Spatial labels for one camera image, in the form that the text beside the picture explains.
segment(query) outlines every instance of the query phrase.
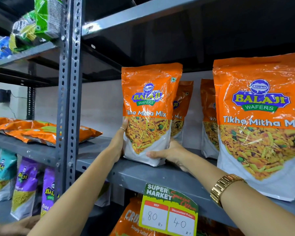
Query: wire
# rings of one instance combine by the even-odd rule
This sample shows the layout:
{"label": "wire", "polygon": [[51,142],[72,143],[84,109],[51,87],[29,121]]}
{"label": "wire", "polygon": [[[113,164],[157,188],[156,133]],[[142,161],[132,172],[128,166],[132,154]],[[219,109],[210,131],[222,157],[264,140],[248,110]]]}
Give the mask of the wire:
{"label": "wire", "polygon": [[8,108],[9,108],[9,109],[11,110],[11,112],[13,113],[14,118],[16,118],[15,113],[12,111],[12,109],[10,108],[10,106],[8,106]]}
{"label": "wire", "polygon": [[11,95],[12,95],[13,97],[15,97],[15,98],[25,98],[25,97],[16,97],[16,96],[13,95],[12,92],[11,92]]}

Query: discounted price label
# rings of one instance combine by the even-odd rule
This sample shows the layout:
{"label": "discounted price label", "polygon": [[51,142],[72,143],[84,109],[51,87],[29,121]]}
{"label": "discounted price label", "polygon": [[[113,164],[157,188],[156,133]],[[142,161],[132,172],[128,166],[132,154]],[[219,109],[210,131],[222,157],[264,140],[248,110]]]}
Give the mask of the discounted price label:
{"label": "discounted price label", "polygon": [[139,226],[173,236],[195,236],[198,205],[167,187],[145,185]]}

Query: gold wristwatch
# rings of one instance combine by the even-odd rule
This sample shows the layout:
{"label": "gold wristwatch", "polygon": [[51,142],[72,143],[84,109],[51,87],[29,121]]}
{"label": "gold wristwatch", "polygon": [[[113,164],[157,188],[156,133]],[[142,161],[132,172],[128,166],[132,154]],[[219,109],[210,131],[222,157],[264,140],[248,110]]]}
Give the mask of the gold wristwatch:
{"label": "gold wristwatch", "polygon": [[234,174],[230,174],[230,175],[225,175],[223,176],[221,179],[219,179],[215,185],[213,186],[211,192],[210,192],[210,196],[211,198],[214,200],[214,202],[220,206],[221,208],[222,207],[222,204],[221,204],[221,200],[220,200],[220,197],[222,195],[222,193],[224,192],[224,190],[230,185],[232,184],[233,182],[235,181],[242,181],[242,182],[245,182],[247,184],[247,182],[239,177],[239,176],[236,176]]}

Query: purple snack packet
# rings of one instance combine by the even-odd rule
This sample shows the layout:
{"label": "purple snack packet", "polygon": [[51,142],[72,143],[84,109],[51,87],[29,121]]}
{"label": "purple snack packet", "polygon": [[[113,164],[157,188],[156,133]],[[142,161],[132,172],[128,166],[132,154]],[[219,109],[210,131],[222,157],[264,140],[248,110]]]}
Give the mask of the purple snack packet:
{"label": "purple snack packet", "polygon": [[38,163],[23,157],[12,197],[11,215],[17,220],[32,216],[38,180]]}
{"label": "purple snack packet", "polygon": [[43,184],[43,197],[41,201],[40,216],[43,217],[53,206],[55,199],[55,171],[51,167],[46,167]]}

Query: hand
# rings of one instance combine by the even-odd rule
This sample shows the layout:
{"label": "hand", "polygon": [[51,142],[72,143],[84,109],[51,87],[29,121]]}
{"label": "hand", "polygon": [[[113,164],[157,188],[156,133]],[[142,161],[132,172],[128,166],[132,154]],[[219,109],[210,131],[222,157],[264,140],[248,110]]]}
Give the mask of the hand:
{"label": "hand", "polygon": [[170,139],[169,148],[161,151],[152,151],[147,152],[147,157],[150,158],[165,158],[177,166],[179,166],[183,171],[188,172],[188,169],[185,167],[185,160],[188,155],[191,153],[181,146],[173,138]]}
{"label": "hand", "polygon": [[[127,118],[124,119],[122,123],[122,128],[127,129],[129,124],[129,120]],[[119,158],[122,155],[122,145],[124,143],[124,130],[120,128],[115,136],[111,139],[110,144],[107,148],[113,151],[114,162],[118,162]]]}
{"label": "hand", "polygon": [[40,215],[27,217],[20,221],[2,225],[0,227],[0,236],[20,236],[27,235],[30,230],[39,221]]}

